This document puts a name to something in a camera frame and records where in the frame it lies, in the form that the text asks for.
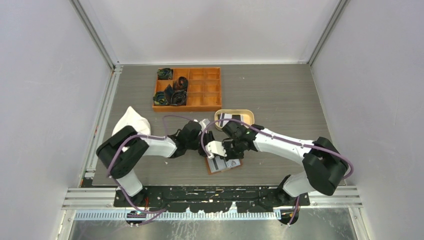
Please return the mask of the white diamond VIP card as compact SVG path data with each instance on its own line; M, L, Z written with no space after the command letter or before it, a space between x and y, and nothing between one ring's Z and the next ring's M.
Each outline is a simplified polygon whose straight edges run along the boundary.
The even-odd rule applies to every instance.
M242 162L239 159L229 159L226 161L226 166L230 169L241 166L241 165L242 165Z

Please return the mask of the brown leather card holder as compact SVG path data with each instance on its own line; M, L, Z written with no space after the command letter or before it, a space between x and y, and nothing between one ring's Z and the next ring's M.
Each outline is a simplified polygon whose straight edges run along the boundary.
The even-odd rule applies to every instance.
M225 171L232 170L234 168L241 167L243 165L242 159L230 159L225 160L221 156L216 156L213 159L205 159L207 172L209 175L222 173Z

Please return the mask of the beige oval tray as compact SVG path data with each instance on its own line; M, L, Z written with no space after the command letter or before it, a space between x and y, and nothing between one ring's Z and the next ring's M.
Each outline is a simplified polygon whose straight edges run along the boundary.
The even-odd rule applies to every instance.
M232 114L232 115L242 115L243 122L248 125L252 125L255 123L254 113L248 109L220 109L215 112L214 119L219 120L219 115L221 113Z

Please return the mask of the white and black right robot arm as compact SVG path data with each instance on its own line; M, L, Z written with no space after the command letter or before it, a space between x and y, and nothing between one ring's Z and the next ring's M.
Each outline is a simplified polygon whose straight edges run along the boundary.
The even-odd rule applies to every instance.
M303 167L302 172L287 175L278 186L276 196L286 206L298 196L313 191L332 196L351 170L349 161L325 137L302 140L260 125L247 126L240 120L227 121L222 130L231 139L231 143L224 144L225 153L230 158L238 159L245 151L255 151L274 154Z

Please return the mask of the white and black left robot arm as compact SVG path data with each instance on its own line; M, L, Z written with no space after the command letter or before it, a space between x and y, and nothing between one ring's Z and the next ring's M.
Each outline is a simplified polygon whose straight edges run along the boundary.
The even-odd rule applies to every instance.
M116 180L126 193L126 200L141 206L146 200L143 184L133 168L145 156L174 159L188 150L198 151L201 132L210 123L208 119L190 120L182 129L167 136L139 134L131 125L124 126L96 150L97 157L107 169L107 175Z

